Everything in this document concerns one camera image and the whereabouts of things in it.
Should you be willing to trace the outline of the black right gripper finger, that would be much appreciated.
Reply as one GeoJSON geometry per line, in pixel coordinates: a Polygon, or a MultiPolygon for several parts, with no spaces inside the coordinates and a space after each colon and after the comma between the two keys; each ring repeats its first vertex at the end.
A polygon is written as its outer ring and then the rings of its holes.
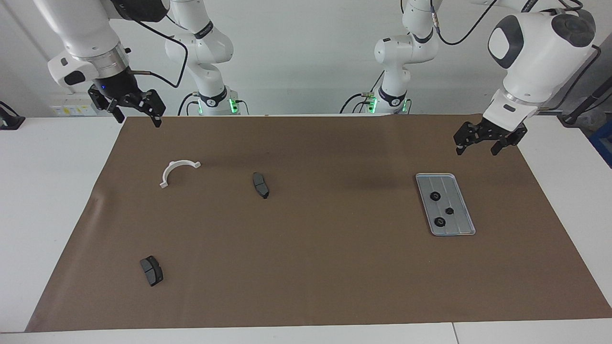
{"type": "Polygon", "coordinates": [[[143,112],[151,118],[156,128],[162,125],[162,117],[165,111],[166,106],[155,89],[144,92],[143,112]]]}
{"type": "Polygon", "coordinates": [[[110,100],[109,105],[107,106],[107,112],[113,115],[114,119],[116,119],[118,123],[122,124],[125,121],[125,116],[118,105],[118,100],[110,100]]]}

